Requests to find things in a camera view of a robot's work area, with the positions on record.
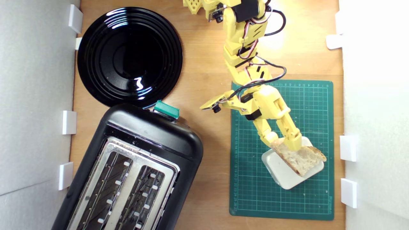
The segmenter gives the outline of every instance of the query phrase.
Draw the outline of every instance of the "white wall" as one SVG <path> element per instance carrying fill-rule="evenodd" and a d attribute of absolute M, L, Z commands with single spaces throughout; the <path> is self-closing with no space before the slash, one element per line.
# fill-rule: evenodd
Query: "white wall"
<path fill-rule="evenodd" d="M 343 34 L 345 135 L 358 137 L 357 209 L 348 230 L 409 229 L 409 4 L 340 0 Z"/>
<path fill-rule="evenodd" d="M 65 192 L 79 0 L 0 0 L 0 229 L 50 229 Z"/>

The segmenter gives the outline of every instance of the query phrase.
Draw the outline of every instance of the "wooden table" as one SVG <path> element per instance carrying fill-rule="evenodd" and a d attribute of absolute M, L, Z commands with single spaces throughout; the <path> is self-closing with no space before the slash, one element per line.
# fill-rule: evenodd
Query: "wooden table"
<path fill-rule="evenodd" d="M 345 206 L 340 201 L 340 178 L 344 176 L 344 164 L 339 159 L 338 138 L 344 127 L 342 54 L 340 50 L 328 50 L 325 45 L 325 36 L 335 33 L 334 14 L 338 11 L 338 1 L 278 1 L 277 9 L 285 13 L 287 25 L 281 33 L 261 39 L 258 45 L 261 57 L 287 67 L 285 79 L 331 80 L 334 83 L 333 221 L 267 219 L 229 214 L 230 111 L 223 109 L 213 114 L 199 110 L 199 106 L 208 99 L 230 89 L 231 79 L 223 64 L 225 35 L 222 25 L 215 21 L 208 23 L 203 10 L 198 15 L 191 15 L 182 6 L 182 0 L 82 0 L 83 32 L 105 12 L 125 6 L 139 6 L 160 13 L 174 25 L 183 44 L 182 74 L 176 87 L 163 101 L 180 109 L 181 116 L 201 137 L 204 154 L 176 229 L 344 230 Z M 271 29 L 280 26 L 281 20 L 277 20 Z M 75 171 L 107 109 L 86 91 L 76 70 L 74 111 L 78 113 L 78 123 L 77 134 L 72 137 L 70 156 Z"/>

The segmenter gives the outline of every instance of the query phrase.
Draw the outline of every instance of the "white bracket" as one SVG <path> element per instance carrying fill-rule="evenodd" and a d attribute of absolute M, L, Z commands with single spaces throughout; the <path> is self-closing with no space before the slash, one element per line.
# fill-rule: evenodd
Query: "white bracket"
<path fill-rule="evenodd" d="M 80 34 L 82 30 L 82 17 L 82 12 L 74 4 L 71 4 L 68 26 L 71 27 L 77 34 Z"/>
<path fill-rule="evenodd" d="M 341 48 L 344 45 L 342 34 L 345 31 L 345 19 L 341 11 L 335 14 L 335 29 L 337 34 L 329 34 L 325 38 L 327 48 L 330 50 Z"/>
<path fill-rule="evenodd" d="M 72 175 L 74 171 L 74 163 L 68 162 L 60 165 L 60 176 L 58 181 L 58 190 L 63 190 L 72 182 Z"/>
<path fill-rule="evenodd" d="M 76 112 L 63 111 L 63 135 L 76 134 Z"/>
<path fill-rule="evenodd" d="M 342 160 L 357 161 L 356 140 L 354 136 L 339 136 L 339 151 Z"/>
<path fill-rule="evenodd" d="M 357 208 L 357 183 L 341 178 L 341 202 L 351 208 Z"/>
<path fill-rule="evenodd" d="M 76 41 L 75 41 L 75 50 L 79 49 L 79 45 L 81 44 L 81 41 L 82 41 L 82 37 L 76 39 Z"/>

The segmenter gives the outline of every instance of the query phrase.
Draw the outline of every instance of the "white plate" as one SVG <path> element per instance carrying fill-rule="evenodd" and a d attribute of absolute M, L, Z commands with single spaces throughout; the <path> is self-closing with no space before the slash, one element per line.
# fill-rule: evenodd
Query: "white plate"
<path fill-rule="evenodd" d="M 304 136 L 301 137 L 301 144 L 303 146 L 312 146 L 310 140 Z M 310 169 L 304 176 L 299 176 L 283 161 L 279 155 L 277 155 L 276 152 L 274 152 L 273 149 L 263 153 L 261 159 L 274 181 L 283 189 L 293 188 L 324 168 L 324 162 L 321 161 L 315 167 Z"/>

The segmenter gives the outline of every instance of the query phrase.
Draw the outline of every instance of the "black toaster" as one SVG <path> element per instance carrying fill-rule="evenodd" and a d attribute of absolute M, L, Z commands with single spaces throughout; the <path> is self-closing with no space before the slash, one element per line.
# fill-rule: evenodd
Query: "black toaster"
<path fill-rule="evenodd" d="M 111 107 L 76 172 L 53 230 L 173 229 L 202 159 L 178 110 Z"/>

